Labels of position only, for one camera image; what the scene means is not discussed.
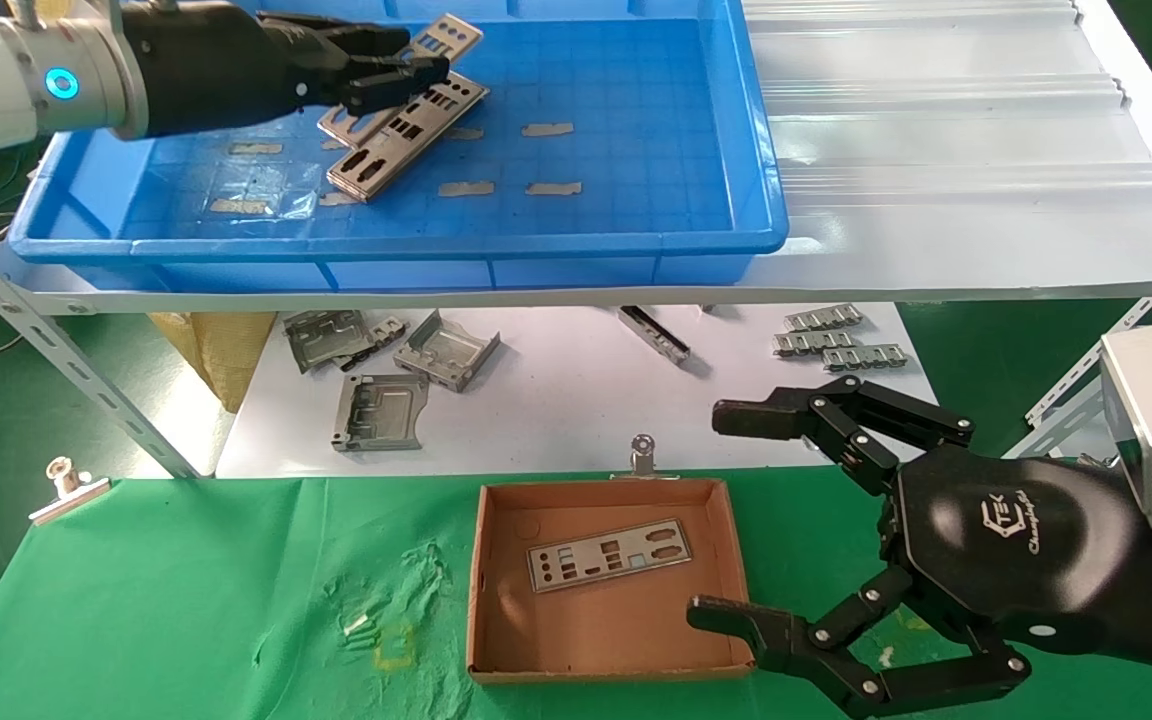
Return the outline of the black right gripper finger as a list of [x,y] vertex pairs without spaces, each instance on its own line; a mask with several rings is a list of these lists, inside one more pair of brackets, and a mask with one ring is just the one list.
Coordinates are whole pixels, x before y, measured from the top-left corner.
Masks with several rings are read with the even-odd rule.
[[787,611],[708,594],[690,598],[687,624],[746,644],[760,670],[812,683],[850,719],[1000,700],[1025,682],[1030,666],[992,626],[968,626],[970,655],[890,669],[861,662],[851,643],[893,614],[914,577],[888,566],[814,623]]
[[776,387],[761,401],[723,397],[713,407],[713,430],[755,439],[808,439],[869,495],[890,495],[901,461],[876,438],[890,437],[919,450],[967,447],[973,420],[941,406],[855,376],[817,388]]

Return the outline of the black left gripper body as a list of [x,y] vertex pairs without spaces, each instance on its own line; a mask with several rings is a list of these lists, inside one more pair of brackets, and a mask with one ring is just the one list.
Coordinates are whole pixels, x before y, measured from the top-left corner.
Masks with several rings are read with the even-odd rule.
[[347,55],[329,40],[344,20],[247,12],[197,1],[175,9],[122,5],[122,29],[141,70],[143,119],[128,138],[255,126],[319,105],[324,79]]

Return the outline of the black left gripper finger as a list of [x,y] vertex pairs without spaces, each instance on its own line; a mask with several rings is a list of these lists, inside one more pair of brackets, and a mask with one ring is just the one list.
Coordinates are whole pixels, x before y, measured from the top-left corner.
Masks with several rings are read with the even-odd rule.
[[257,23],[294,63],[344,63],[353,56],[392,56],[411,33],[402,26],[288,12],[257,12]]
[[450,61],[445,56],[351,56],[335,76],[335,103],[353,118],[402,108],[449,73]]

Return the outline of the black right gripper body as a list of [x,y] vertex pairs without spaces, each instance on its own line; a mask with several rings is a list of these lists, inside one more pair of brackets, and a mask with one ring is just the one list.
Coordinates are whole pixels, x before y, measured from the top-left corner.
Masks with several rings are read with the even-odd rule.
[[908,601],[947,638],[1152,665],[1152,526],[1116,471],[943,445],[900,468],[890,510]]

